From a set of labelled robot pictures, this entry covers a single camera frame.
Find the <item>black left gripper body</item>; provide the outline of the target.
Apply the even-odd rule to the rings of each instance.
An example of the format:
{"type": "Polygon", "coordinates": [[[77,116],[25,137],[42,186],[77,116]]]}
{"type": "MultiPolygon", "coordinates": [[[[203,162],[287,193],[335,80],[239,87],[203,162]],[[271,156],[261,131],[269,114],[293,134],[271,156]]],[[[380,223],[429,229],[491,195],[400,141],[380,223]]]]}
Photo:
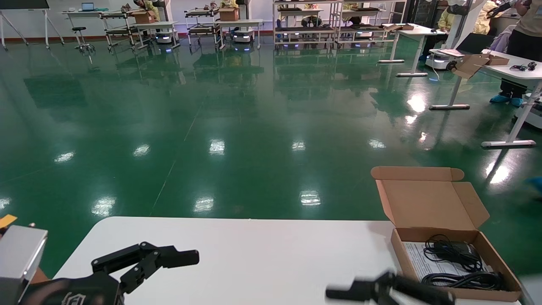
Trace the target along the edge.
{"type": "Polygon", "coordinates": [[[97,272],[81,278],[59,278],[29,285],[20,305],[123,305],[120,282],[97,272]]]}

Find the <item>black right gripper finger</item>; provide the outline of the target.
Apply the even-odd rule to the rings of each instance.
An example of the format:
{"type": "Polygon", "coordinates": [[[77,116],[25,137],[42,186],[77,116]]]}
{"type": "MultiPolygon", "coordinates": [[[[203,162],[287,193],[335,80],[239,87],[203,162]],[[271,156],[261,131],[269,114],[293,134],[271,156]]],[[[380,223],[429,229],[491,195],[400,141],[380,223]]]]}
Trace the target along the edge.
{"type": "Polygon", "coordinates": [[[407,295],[428,305],[454,305],[456,298],[452,293],[437,289],[408,277],[385,272],[375,280],[354,280],[348,289],[327,287],[328,299],[356,302],[374,301],[378,305],[398,305],[391,291],[407,295]]]}

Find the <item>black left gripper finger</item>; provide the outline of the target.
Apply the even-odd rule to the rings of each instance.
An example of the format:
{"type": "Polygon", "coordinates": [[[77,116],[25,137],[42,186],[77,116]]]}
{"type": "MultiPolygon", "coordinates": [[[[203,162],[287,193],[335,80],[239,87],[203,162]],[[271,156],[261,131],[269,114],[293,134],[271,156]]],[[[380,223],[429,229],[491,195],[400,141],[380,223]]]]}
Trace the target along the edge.
{"type": "Polygon", "coordinates": [[[132,245],[91,262],[93,272],[112,274],[130,269],[120,277],[120,291],[130,294],[160,268],[180,268],[199,263],[197,250],[177,251],[173,246],[157,247],[149,242],[132,245]]]}

